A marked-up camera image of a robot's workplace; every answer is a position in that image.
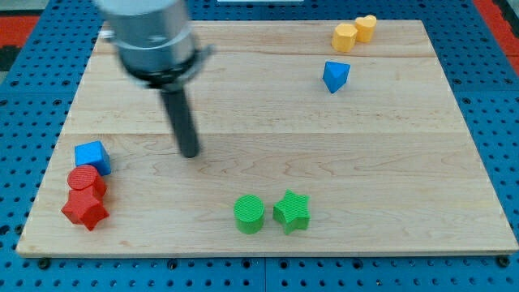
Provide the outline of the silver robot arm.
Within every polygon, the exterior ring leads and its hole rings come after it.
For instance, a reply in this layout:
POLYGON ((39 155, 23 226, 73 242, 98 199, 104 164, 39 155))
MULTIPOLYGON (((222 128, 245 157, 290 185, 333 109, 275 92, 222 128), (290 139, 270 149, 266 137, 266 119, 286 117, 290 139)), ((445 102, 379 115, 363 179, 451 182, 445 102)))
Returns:
POLYGON ((150 88, 181 87, 214 53, 199 45, 184 0, 95 0, 126 71, 150 88))

